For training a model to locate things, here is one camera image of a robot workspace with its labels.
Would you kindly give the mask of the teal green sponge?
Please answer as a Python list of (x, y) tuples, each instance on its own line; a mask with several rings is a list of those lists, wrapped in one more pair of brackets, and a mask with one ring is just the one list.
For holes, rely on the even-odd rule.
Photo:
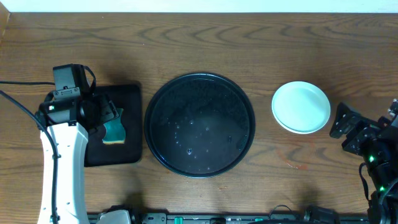
[(126, 140), (126, 130), (121, 123), (123, 109), (118, 108), (119, 116), (104, 124), (106, 133), (102, 139), (103, 144), (124, 144)]

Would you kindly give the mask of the light blue plate top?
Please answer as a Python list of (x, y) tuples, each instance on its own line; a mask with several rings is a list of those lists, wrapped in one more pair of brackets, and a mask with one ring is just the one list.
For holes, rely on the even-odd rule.
[(311, 134), (327, 124), (331, 115), (330, 101), (317, 86), (303, 81), (279, 87), (271, 101), (275, 120), (296, 134)]

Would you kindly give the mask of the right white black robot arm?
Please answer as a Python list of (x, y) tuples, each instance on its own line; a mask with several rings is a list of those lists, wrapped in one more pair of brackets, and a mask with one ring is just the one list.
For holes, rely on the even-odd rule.
[(368, 201), (369, 223), (397, 223), (397, 100), (387, 110), (390, 118), (377, 121), (365, 118), (344, 103), (336, 109), (330, 137), (345, 136), (342, 149), (361, 156), (367, 167), (375, 191), (369, 193), (361, 175), (364, 194)]

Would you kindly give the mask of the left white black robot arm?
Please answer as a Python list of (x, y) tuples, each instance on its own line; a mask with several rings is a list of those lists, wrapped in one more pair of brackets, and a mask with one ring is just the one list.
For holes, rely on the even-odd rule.
[(80, 64), (54, 67), (55, 90), (35, 114), (44, 151), (39, 223), (88, 223), (84, 162), (89, 132), (104, 127), (105, 144), (126, 139), (123, 109), (107, 94), (96, 94), (96, 82), (87, 74), (90, 68)]

